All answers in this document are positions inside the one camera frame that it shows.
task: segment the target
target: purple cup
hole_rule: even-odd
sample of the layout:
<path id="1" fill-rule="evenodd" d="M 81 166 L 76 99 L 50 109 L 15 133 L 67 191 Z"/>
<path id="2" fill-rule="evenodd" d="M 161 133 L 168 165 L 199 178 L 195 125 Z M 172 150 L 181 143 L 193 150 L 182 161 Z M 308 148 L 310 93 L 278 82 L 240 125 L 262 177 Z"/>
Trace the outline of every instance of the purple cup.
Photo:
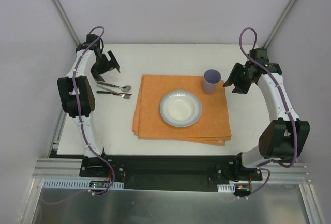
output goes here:
<path id="1" fill-rule="evenodd" d="M 203 75 L 202 89 L 204 93 L 211 94 L 221 81 L 221 74 L 217 70 L 208 70 Z"/>

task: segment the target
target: white wall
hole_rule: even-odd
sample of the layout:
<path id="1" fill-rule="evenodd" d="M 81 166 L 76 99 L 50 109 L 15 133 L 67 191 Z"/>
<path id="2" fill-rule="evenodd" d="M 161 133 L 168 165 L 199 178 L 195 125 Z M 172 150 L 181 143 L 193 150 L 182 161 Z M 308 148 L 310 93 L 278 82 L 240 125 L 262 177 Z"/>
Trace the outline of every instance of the white wall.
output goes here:
<path id="1" fill-rule="evenodd" d="M 75 56 L 51 0 L 0 0 L 0 31 L 0 222 L 10 224 L 54 130 L 56 80 Z"/>
<path id="2" fill-rule="evenodd" d="M 310 164 L 326 223 L 331 223 L 330 22 L 330 0 L 298 0 L 269 49 L 282 68 L 292 105 L 311 125 L 300 160 Z"/>
<path id="3" fill-rule="evenodd" d="M 254 26 L 267 39 L 288 0 L 60 0 L 79 38 L 106 28 L 106 43 L 238 44 Z"/>

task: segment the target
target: white tabletop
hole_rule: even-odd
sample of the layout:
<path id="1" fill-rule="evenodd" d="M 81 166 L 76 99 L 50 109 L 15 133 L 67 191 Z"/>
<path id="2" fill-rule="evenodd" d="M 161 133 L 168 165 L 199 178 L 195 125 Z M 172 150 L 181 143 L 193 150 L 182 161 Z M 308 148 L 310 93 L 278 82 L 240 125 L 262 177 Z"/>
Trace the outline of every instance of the white tabletop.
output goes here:
<path id="1" fill-rule="evenodd" d="M 248 52 L 251 46 L 244 46 Z M 131 85 L 130 100 L 113 95 L 100 95 L 92 87 L 96 104 L 103 116 L 95 116 L 97 125 L 103 126 L 103 146 L 109 155 L 236 155 L 257 146 L 261 133 L 269 124 L 267 107 L 262 93 L 252 85 L 247 95 L 231 93 L 233 86 L 225 88 L 229 109 L 232 139 L 225 146 L 213 146 L 176 140 L 139 139 L 132 132 L 132 121 L 137 103 L 141 75 L 202 75 L 216 69 L 226 80 L 236 62 L 246 59 L 238 45 L 106 45 L 121 66 L 102 75 L 106 82 Z M 67 116 L 57 154 L 83 155 L 84 144 L 78 129 Z"/>

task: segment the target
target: folded orange cloth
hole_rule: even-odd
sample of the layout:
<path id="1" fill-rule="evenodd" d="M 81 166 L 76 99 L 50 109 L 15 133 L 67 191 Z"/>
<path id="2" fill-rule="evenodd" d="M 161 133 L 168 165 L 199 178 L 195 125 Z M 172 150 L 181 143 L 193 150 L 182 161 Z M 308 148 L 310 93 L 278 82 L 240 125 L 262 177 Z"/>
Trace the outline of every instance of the folded orange cloth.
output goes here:
<path id="1" fill-rule="evenodd" d="M 223 82 L 214 93 L 208 95 L 202 91 L 202 80 L 202 76 L 143 75 L 133 118 L 134 134 L 146 139 L 177 139 L 225 145 L 225 140 L 231 139 L 231 130 Z M 162 98 L 177 89 L 194 93 L 202 104 L 202 115 L 192 126 L 173 127 L 161 117 Z"/>

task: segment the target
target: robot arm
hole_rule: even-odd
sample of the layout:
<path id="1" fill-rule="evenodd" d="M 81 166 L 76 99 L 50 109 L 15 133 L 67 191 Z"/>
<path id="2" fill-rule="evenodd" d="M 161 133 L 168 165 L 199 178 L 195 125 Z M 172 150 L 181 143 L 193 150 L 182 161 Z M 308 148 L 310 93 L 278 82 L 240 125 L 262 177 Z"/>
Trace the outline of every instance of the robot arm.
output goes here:
<path id="1" fill-rule="evenodd" d="M 278 64 L 271 64 L 267 58 L 266 49 L 252 49 L 250 57 L 259 64 L 264 65 L 271 72 L 278 85 L 276 85 L 265 71 L 251 61 L 247 61 L 243 66 L 236 63 L 228 80 L 223 87 L 234 84 L 233 93 L 246 94 L 249 91 L 250 85 L 256 83 L 261 90 L 269 112 L 270 124 L 259 138 L 259 145 L 250 151 L 240 153 L 238 155 L 240 166 L 243 168 L 256 168 L 268 161 L 281 160 L 289 162 L 294 155 L 294 136 L 297 134 L 297 157 L 300 155 L 303 146 L 310 131 L 309 123 L 301 121 L 299 116 L 293 110 L 289 98 L 284 88 L 282 72 Z M 287 115 L 286 108 L 282 101 L 279 89 L 281 87 L 285 101 L 289 108 L 294 121 L 295 128 L 293 130 L 291 120 Z"/>
<path id="2" fill-rule="evenodd" d="M 117 69 L 119 72 L 119 64 L 114 55 L 111 51 L 108 51 L 111 60 L 107 60 L 107 57 L 103 53 L 103 47 L 100 47 L 100 41 L 91 46 L 88 51 L 85 51 L 86 48 L 97 38 L 98 36 L 94 34 L 87 35 L 86 43 L 80 44 L 76 48 L 76 61 L 71 71 L 66 77 L 57 80 L 62 108 L 76 123 L 85 147 L 84 156 L 87 158 L 94 158 L 96 157 L 96 154 L 101 155 L 103 153 L 102 139 L 98 136 L 95 128 L 93 116 L 95 99 L 89 81 L 104 81 L 101 74 L 113 69 Z M 79 93 L 84 134 L 81 131 L 81 120 L 79 120 L 78 104 L 72 82 L 73 77 L 75 77 Z M 85 144 L 83 135 L 86 136 L 86 139 L 95 154 Z"/>

